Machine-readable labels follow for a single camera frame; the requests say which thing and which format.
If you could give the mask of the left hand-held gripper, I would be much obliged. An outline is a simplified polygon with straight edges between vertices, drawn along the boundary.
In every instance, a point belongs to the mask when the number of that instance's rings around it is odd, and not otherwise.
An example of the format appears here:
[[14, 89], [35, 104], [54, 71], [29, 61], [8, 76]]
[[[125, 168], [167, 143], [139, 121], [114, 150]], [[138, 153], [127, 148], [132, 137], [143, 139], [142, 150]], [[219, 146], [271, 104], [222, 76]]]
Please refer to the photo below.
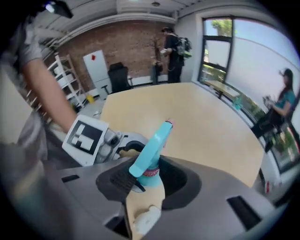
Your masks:
[[115, 132], [104, 121], [78, 115], [62, 148], [80, 166], [91, 166], [121, 158], [121, 150], [141, 152], [147, 142], [141, 134]]

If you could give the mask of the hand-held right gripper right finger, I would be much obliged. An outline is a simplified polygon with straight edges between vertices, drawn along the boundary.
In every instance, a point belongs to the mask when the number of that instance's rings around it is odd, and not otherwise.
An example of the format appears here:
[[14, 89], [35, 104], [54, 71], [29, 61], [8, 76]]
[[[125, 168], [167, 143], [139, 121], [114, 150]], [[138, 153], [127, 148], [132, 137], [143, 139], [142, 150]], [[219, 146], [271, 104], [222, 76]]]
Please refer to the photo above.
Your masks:
[[197, 173], [165, 156], [159, 160], [159, 176], [165, 189], [163, 210], [186, 207], [198, 196], [202, 187]]

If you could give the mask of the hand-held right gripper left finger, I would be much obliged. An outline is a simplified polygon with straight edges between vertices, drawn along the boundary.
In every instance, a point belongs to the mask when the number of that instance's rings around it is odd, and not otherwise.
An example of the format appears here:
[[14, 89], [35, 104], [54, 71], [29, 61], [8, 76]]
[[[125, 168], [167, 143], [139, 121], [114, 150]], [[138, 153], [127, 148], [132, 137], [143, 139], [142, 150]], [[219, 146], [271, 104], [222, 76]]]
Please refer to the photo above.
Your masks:
[[125, 201], [137, 178], [129, 173], [132, 163], [121, 163], [98, 175], [96, 186], [109, 201]]

